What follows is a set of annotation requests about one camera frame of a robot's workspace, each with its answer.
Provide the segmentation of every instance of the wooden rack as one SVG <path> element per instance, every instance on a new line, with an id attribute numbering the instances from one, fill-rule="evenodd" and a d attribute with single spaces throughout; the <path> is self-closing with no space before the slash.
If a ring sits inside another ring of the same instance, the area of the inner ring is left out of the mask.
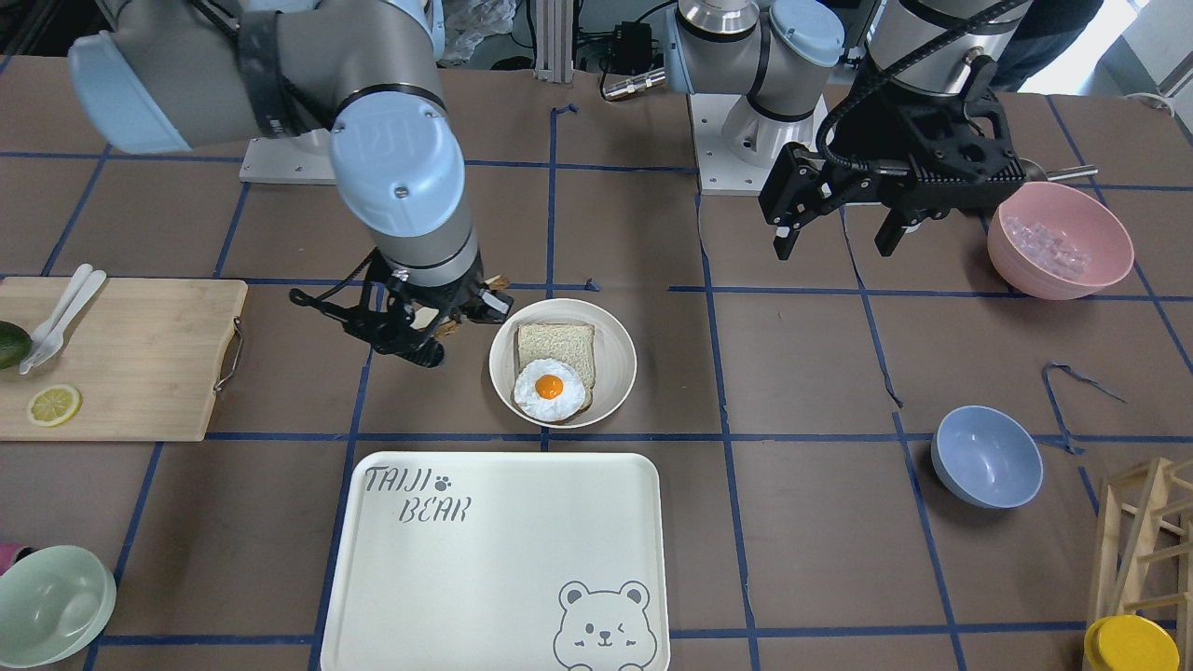
<path id="1" fill-rule="evenodd" d="M 1188 653 L 1193 651 L 1193 622 L 1189 602 L 1193 599 L 1193 482 L 1177 478 L 1177 472 L 1193 466 L 1193 460 L 1173 463 L 1155 458 L 1124 470 L 1102 482 L 1101 509 L 1098 516 L 1094 579 L 1089 595 L 1089 623 L 1109 615 L 1121 615 L 1168 605 L 1176 607 L 1176 647 L 1181 654 L 1181 671 L 1193 671 Z M 1135 503 L 1126 497 L 1138 490 Z M 1177 491 L 1183 495 L 1173 497 Z M 1133 516 L 1123 544 L 1123 515 Z M 1164 521 L 1179 516 L 1179 524 Z M 1156 549 L 1161 529 L 1174 534 L 1180 542 L 1170 548 Z M 1119 562 L 1119 547 L 1123 547 Z M 1151 564 L 1177 559 L 1177 585 L 1172 593 L 1145 597 L 1144 585 Z"/>

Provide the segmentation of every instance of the pink object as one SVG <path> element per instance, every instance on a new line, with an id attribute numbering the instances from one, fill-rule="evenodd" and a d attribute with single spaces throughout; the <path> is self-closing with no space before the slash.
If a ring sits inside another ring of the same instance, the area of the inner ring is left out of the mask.
<path id="1" fill-rule="evenodd" d="M 0 543 L 0 575 L 4 575 L 5 571 L 12 568 L 12 565 L 29 554 L 26 550 L 31 549 L 20 543 Z"/>
<path id="2" fill-rule="evenodd" d="M 1046 230 L 1063 240 L 1051 250 L 1076 253 L 1077 270 L 1057 271 L 1056 266 L 1047 270 L 1040 263 L 1040 254 L 1047 252 L 1025 252 L 1018 247 L 1012 235 L 1022 245 L 1025 227 Z M 987 250 L 1003 279 L 1024 294 L 1052 301 L 1080 298 L 1105 289 L 1126 277 L 1135 264 L 1135 246 L 1118 217 L 1086 193 L 1052 181 L 1028 181 L 999 205 Z"/>

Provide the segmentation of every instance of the lemon slice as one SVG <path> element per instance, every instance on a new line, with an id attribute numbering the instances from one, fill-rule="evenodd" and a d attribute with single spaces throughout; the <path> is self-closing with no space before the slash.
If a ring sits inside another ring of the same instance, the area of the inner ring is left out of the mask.
<path id="1" fill-rule="evenodd" d="M 29 420 L 37 426 L 57 426 L 79 412 L 82 396 L 70 384 L 47 387 L 29 401 Z"/>

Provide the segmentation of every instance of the wooden cutting board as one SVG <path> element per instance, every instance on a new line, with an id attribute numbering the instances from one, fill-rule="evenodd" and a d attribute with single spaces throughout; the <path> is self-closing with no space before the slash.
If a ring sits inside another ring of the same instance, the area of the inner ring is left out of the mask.
<path id="1" fill-rule="evenodd" d="M 67 282 L 0 281 L 0 320 L 32 333 Z M 16 367 L 0 370 L 0 439 L 202 441 L 247 290 L 233 279 L 109 278 L 57 356 L 25 376 Z M 79 414 L 54 427 L 32 425 L 29 401 L 60 383 L 79 389 Z"/>

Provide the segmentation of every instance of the egg yolk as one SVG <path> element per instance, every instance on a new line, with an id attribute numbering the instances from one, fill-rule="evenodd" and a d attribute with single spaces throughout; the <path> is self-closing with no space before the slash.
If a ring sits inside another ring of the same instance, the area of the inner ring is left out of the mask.
<path id="1" fill-rule="evenodd" d="M 534 382 L 534 390 L 544 399 L 554 399 L 563 393 L 563 380 L 554 375 L 544 375 Z"/>

